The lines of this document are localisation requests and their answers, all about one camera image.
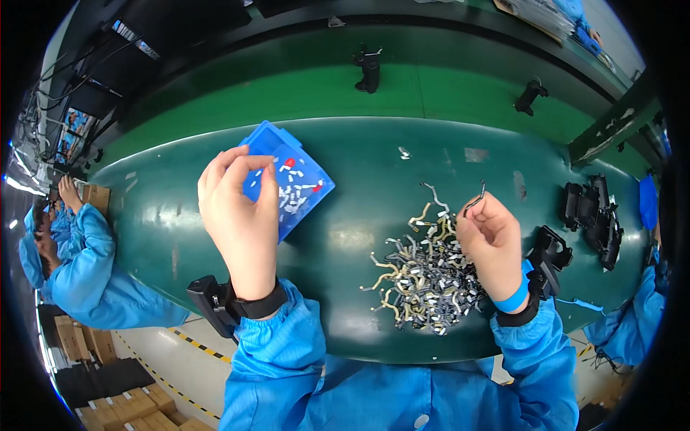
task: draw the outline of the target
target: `blue plastic bin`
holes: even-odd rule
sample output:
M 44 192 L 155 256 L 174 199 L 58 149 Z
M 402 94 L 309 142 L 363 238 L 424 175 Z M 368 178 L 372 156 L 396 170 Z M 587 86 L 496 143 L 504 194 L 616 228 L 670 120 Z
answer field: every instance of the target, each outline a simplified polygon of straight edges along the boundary
M 278 198 L 278 244 L 335 188 L 335 183 L 302 149 L 302 143 L 285 129 L 264 121 L 240 145 L 249 146 L 249 155 L 273 156 L 275 179 L 281 190 Z M 249 172 L 243 191 L 256 202 L 261 192 L 262 169 Z
M 654 229 L 658 214 L 656 187 L 651 175 L 640 181 L 640 217 L 644 227 Z

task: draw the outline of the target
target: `finger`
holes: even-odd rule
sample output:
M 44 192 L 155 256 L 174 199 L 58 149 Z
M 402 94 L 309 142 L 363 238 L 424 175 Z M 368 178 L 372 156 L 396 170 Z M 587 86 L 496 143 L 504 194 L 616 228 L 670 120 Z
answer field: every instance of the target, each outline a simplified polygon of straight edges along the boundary
M 230 165 L 233 164 L 235 159 L 239 156 L 245 156 L 249 153 L 248 146 L 241 146 L 231 148 L 213 159 L 208 165 L 208 176 L 206 177 L 206 190 L 214 190 L 221 179 L 225 175 Z
M 270 164 L 273 164 L 273 156 L 239 156 L 230 165 L 219 186 L 242 194 L 242 183 L 249 171 L 266 168 Z
M 275 165 L 273 161 L 266 166 L 261 175 L 261 193 L 257 201 L 262 210 L 270 210 L 278 214 L 278 182 L 275 180 Z

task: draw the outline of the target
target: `hand holding cable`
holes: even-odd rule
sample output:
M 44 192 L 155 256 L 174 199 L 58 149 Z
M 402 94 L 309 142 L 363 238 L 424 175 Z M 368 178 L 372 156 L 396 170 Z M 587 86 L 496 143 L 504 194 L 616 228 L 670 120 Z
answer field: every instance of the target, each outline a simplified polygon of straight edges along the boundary
M 472 198 L 456 219 L 456 237 L 462 252 L 474 261 L 477 277 L 500 310 L 515 314 L 523 311 L 529 292 L 522 286 L 522 249 L 518 220 L 491 193 L 474 206 Z M 524 298 L 520 301 L 516 295 Z
M 199 178 L 204 227 L 230 271 L 235 294 L 246 301 L 267 297 L 275 287 L 278 243 L 278 184 L 272 156 L 248 156 L 247 146 L 220 152 Z M 261 194 L 242 192 L 251 170 L 264 169 Z

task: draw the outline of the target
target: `green table surface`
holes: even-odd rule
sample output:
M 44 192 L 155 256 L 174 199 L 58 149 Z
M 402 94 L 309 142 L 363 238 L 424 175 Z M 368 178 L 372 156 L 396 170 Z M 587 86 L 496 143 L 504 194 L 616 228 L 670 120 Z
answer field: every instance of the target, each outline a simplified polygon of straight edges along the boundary
M 479 180 L 520 221 L 523 252 L 539 226 L 547 224 L 573 248 L 573 263 L 559 274 L 560 298 L 603 305 L 606 312 L 629 298 L 640 281 L 649 242 L 638 214 L 637 181 L 601 161 L 572 171 L 563 145 L 546 139 L 475 124 L 433 119 L 338 117 L 281 121 L 304 149 L 327 171 L 336 188 L 278 247 L 278 275 L 297 285 L 305 297 L 321 303 L 328 352 L 383 363 L 462 361 L 499 352 L 488 320 L 494 308 L 472 312 L 445 337 L 393 327 L 392 310 L 371 312 L 376 292 L 362 292 L 383 273 L 369 253 L 393 250 L 386 237 L 409 232 L 406 221 L 440 199 L 458 210 L 479 192 Z M 112 190 L 108 220 L 117 236 L 116 262 L 128 274 L 169 299 L 196 311 L 187 285 L 227 269 L 204 230 L 197 207 L 196 182 L 220 151 L 236 146 L 254 126 L 220 130 L 153 147 L 113 163 L 91 182 Z M 412 158 L 400 159 L 398 146 Z M 466 160 L 466 149 L 486 150 L 481 162 Z M 605 172 L 609 192 L 620 204 L 625 235 L 613 272 L 602 270 L 582 232 L 563 228 L 557 216 L 567 181 L 586 183 L 589 174 Z M 522 175 L 526 199 L 516 177 Z M 570 332 L 601 315 L 558 304 L 564 330 Z

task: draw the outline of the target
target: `black wire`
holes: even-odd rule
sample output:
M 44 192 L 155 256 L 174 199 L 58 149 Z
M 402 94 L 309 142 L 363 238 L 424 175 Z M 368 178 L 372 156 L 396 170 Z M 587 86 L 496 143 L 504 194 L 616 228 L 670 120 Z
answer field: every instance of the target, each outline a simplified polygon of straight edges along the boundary
M 122 45 L 120 48 L 117 48 L 115 51 L 111 52 L 110 54 L 106 55 L 101 61 L 99 61 L 98 63 L 94 64 L 92 72 L 91 72 L 86 78 L 83 78 L 83 79 L 81 80 L 81 82 L 80 82 L 79 84 L 77 84 L 76 87 L 74 87 L 73 89 L 71 89 L 71 90 L 68 91 L 67 93 L 65 93 L 65 94 L 63 94 L 63 95 L 61 95 L 61 96 L 58 96 L 58 97 L 52 97 L 52 96 L 50 96 L 50 94 L 48 94 L 47 92 L 45 92 L 45 91 L 43 91 L 43 90 L 39 90 L 39 92 L 40 92 L 41 94 L 45 95 L 49 100 L 61 101 L 61 100 L 64 99 L 65 97 L 67 97 L 67 96 L 69 96 L 70 94 L 72 94 L 73 92 L 77 91 L 77 90 L 79 89 L 79 87 L 81 87 L 85 82 L 87 82 L 87 81 L 91 78 L 91 76 L 95 73 L 95 69 L 97 69 L 101 64 L 103 64 L 107 59 L 111 58 L 113 55 L 117 54 L 119 51 L 121 51 L 121 50 L 127 48 L 128 46 L 132 45 L 133 43 L 139 41 L 142 37 L 144 37 L 143 34 L 142 34 L 141 36 L 137 37 L 136 39 L 133 39 L 133 40 L 129 41 L 128 43 L 125 43 L 125 44 Z

